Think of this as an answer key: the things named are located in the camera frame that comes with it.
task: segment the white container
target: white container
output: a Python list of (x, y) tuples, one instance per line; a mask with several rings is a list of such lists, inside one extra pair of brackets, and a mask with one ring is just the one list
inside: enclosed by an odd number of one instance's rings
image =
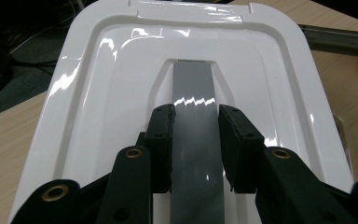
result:
[[(239, 108), (267, 146), (292, 149), (320, 180), (353, 180), (306, 38), (280, 11), (100, 0), (76, 17), (48, 89), (10, 220), (39, 186), (82, 187), (109, 173), (153, 108), (172, 103), (172, 63), (212, 64), (216, 102)], [(155, 195), (154, 223), (169, 223), (170, 194)], [(259, 223), (253, 195), (225, 179), (226, 223)]]

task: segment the wooden table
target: wooden table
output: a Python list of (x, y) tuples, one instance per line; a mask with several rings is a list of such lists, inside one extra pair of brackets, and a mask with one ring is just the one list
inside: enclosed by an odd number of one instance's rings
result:
[[(309, 0), (252, 2), (275, 7), (296, 23), (358, 31), (358, 20)], [(232, 4), (247, 3), (236, 0)], [(358, 180), (358, 58), (312, 53)], [(0, 114), (0, 223), (7, 223), (45, 96), (42, 93)]]

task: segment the black bracket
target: black bracket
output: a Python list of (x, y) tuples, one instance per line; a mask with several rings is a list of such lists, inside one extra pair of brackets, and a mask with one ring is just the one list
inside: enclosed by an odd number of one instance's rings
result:
[(238, 109), (219, 108), (226, 177), (237, 193), (255, 193), (264, 224), (358, 223), (358, 183), (351, 194), (322, 183), (283, 147), (265, 147), (264, 137)]

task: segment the gray floor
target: gray floor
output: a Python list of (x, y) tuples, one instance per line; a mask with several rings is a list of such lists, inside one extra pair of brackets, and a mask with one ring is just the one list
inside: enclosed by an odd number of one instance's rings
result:
[[(49, 28), (12, 53), (22, 62), (41, 63), (57, 60), (68, 29)], [(0, 113), (48, 89), (54, 67), (12, 67), (13, 77), (0, 91)]]

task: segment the metal strip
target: metal strip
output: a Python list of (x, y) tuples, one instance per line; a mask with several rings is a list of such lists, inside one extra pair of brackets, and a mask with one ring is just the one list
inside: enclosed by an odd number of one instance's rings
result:
[(173, 65), (172, 224), (223, 224), (223, 167), (211, 65)]

